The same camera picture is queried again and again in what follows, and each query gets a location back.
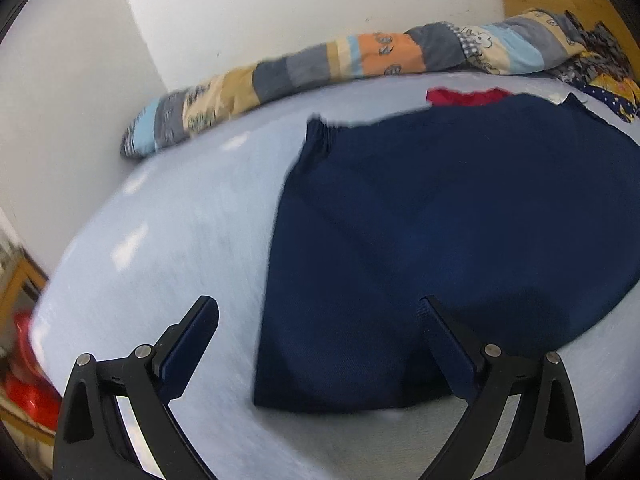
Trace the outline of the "navy blue work jacket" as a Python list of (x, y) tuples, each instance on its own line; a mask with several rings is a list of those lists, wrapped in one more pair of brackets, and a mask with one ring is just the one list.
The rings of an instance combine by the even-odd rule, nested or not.
[(421, 301), (539, 358), (639, 279), (639, 148), (569, 96), (311, 118), (270, 247), (254, 403), (405, 408), (447, 391)]

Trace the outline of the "red bag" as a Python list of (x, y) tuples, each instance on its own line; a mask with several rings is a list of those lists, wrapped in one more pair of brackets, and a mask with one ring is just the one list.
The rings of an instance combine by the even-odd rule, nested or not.
[(13, 317), (16, 339), (9, 357), (9, 371), (6, 373), (4, 388), (9, 399), (30, 419), (55, 431), (62, 398), (43, 373), (30, 345), (31, 320), (29, 312), (18, 312)]

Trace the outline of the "wooden side shelf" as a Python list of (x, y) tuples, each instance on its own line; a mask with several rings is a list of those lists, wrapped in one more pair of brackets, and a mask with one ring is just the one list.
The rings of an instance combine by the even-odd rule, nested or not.
[(40, 365), (27, 341), (30, 310), (17, 311), (15, 305), (21, 296), (36, 304), (46, 288), (47, 275), (34, 260), (21, 250), (1, 269), (1, 333), (8, 327), (15, 330), (15, 341), (9, 350), (9, 365), (1, 373), (1, 420), (39, 444), (52, 448), (55, 430), (32, 418), (34, 399), (27, 390), (36, 391), (44, 382)]

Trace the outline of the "light blue cloud bedsheet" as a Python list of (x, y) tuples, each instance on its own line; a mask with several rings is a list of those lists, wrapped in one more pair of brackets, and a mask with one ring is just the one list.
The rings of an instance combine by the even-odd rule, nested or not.
[(30, 340), (52, 384), (64, 389), (74, 367), (152, 344), (211, 296), (219, 326), (170, 408), (216, 477), (418, 478), (457, 425), (462, 400), (316, 417), (258, 410), (250, 394), (272, 225), (307, 120), (373, 122), (424, 106), (437, 87), (555, 103), (570, 94), (546, 76), (360, 80), (271, 103), (142, 162), (70, 242), (38, 304)]

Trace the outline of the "dark patterned yellow blanket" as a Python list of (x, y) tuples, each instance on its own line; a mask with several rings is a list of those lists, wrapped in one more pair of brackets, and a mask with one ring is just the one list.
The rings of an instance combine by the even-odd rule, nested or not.
[(586, 50), (550, 73), (603, 102), (624, 122), (633, 122), (639, 117), (639, 84), (617, 38), (602, 22), (585, 29), (569, 10), (562, 18), (576, 29)]

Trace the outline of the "patchwork rolled quilt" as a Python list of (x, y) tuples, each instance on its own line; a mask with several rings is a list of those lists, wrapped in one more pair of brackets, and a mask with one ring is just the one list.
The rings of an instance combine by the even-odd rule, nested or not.
[(144, 159), (256, 107), (328, 84), (468, 65), (495, 75), (536, 74), (585, 50), (585, 39), (567, 16), (544, 10), (482, 26), (436, 22), (406, 32), (342, 37), (161, 96), (127, 127), (120, 154)]

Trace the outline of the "wooden headboard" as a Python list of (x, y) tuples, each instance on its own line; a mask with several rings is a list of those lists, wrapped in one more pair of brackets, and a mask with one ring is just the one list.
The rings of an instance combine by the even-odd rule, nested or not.
[(620, 43), (631, 64), (634, 76), (639, 78), (639, 47), (623, 18), (608, 0), (502, 0), (507, 18), (537, 8), (563, 14), (570, 11), (585, 29), (593, 29), (599, 22), (605, 24)]

